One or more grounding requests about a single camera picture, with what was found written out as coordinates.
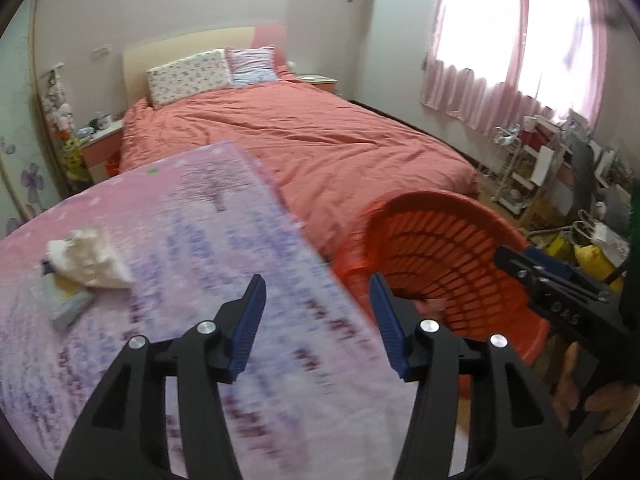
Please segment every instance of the pink curtain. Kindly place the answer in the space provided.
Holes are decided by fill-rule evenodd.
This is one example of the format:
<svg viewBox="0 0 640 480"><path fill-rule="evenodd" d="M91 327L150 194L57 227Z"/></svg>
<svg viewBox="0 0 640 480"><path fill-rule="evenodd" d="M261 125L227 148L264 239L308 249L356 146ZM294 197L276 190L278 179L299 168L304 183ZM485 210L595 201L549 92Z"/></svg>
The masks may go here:
<svg viewBox="0 0 640 480"><path fill-rule="evenodd" d="M595 124L606 0L437 0L422 103L487 132L525 115Z"/></svg>

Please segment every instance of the bed headboard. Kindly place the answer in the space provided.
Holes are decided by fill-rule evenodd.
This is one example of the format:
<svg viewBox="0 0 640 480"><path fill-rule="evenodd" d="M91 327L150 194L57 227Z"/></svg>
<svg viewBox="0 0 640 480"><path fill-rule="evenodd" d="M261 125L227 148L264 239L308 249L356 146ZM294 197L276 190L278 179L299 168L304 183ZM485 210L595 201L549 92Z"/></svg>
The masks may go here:
<svg viewBox="0 0 640 480"><path fill-rule="evenodd" d="M122 68L127 105L148 96L146 71L150 68L215 48L258 48L271 44L276 46L276 65L280 65L286 62L285 40L282 25L256 25L204 30L126 50L122 54Z"/></svg>

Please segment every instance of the wall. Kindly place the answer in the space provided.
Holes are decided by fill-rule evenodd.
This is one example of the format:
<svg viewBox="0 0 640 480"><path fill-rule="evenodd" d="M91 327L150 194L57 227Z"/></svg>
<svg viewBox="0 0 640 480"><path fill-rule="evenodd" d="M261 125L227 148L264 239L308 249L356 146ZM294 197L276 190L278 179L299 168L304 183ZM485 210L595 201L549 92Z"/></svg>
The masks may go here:
<svg viewBox="0 0 640 480"><path fill-rule="evenodd" d="M484 137L420 104L422 60L435 0L374 0L360 51L355 99L421 128L479 160Z"/></svg>
<svg viewBox="0 0 640 480"><path fill-rule="evenodd" d="M479 160L485 147L481 134L420 104L421 65L431 42L434 3L374 0L362 43L355 98ZM609 7L610 14L619 15L613 0ZM640 155L640 42L624 18L622 22L620 28L609 29L607 76L594 136L603 144L617 139Z"/></svg>
<svg viewBox="0 0 640 480"><path fill-rule="evenodd" d="M78 124L97 111L126 110L123 50L208 28L287 25L288 57L300 72L321 72L353 87L361 0L38 0L36 62L64 62L62 77ZM91 60L110 44L113 53Z"/></svg>
<svg viewBox="0 0 640 480"><path fill-rule="evenodd" d="M354 97L360 45L372 0L287 0L287 51L298 73L336 78Z"/></svg>
<svg viewBox="0 0 640 480"><path fill-rule="evenodd" d="M10 185L32 216L60 201L38 143L37 116L30 72L32 0L25 0L0 39L0 150ZM22 218L0 180L0 237Z"/></svg>
<svg viewBox="0 0 640 480"><path fill-rule="evenodd" d="M603 147L620 147L640 171L640 41L614 0L609 0L609 13L619 18L609 27L607 76L594 140Z"/></svg>

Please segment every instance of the metal screw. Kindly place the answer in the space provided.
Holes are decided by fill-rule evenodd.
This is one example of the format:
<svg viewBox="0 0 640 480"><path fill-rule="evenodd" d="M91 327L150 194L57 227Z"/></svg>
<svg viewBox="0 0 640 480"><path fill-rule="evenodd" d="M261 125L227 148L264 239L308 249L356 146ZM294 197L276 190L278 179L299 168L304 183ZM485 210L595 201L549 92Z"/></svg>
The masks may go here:
<svg viewBox="0 0 640 480"><path fill-rule="evenodd" d="M146 339L144 338L144 336L137 335L129 339L129 348L131 348L132 350L138 350L144 345L146 345Z"/></svg>
<svg viewBox="0 0 640 480"><path fill-rule="evenodd" d="M198 325L198 332L205 335L214 333L217 329L218 327L213 321L203 321Z"/></svg>
<svg viewBox="0 0 640 480"><path fill-rule="evenodd" d="M507 341L507 338L505 338L505 336L503 336L502 334L494 334L494 335L492 335L489 338L489 341L496 348L504 348L505 346L507 346L509 344L509 342Z"/></svg>
<svg viewBox="0 0 640 480"><path fill-rule="evenodd" d="M438 324L437 321L434 321L433 319L423 319L420 322L420 330L422 330L423 332L433 334L434 332L437 332L439 329L440 329L440 325Z"/></svg>

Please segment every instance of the white wall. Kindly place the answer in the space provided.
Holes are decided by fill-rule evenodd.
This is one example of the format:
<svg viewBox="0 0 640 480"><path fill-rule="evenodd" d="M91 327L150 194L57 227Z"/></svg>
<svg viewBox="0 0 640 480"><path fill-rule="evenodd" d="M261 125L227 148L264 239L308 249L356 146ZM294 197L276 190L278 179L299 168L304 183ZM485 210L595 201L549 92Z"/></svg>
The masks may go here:
<svg viewBox="0 0 640 480"><path fill-rule="evenodd" d="M374 0L360 51L355 99L480 159L484 137L420 104L422 60L433 30L435 0Z"/></svg>
<svg viewBox="0 0 640 480"><path fill-rule="evenodd" d="M609 9L612 16L620 15L613 0ZM620 147L640 171L640 41L624 18L609 27L607 76L594 140L603 147Z"/></svg>
<svg viewBox="0 0 640 480"><path fill-rule="evenodd" d="M481 134L420 104L421 65L431 43L434 5L435 0L374 0L355 98L479 160L485 146ZM609 6L611 13L619 11L612 1ZM639 130L640 42L625 22L622 28L609 29L602 111L594 136L603 145L617 139L640 162Z"/></svg>
<svg viewBox="0 0 640 480"><path fill-rule="evenodd" d="M126 110L122 51L197 30L258 23L287 25L287 54L301 72L338 78L353 87L362 1L347 0L38 0L39 72L63 61L63 80L76 122L97 111ZM113 53L91 61L104 44Z"/></svg>

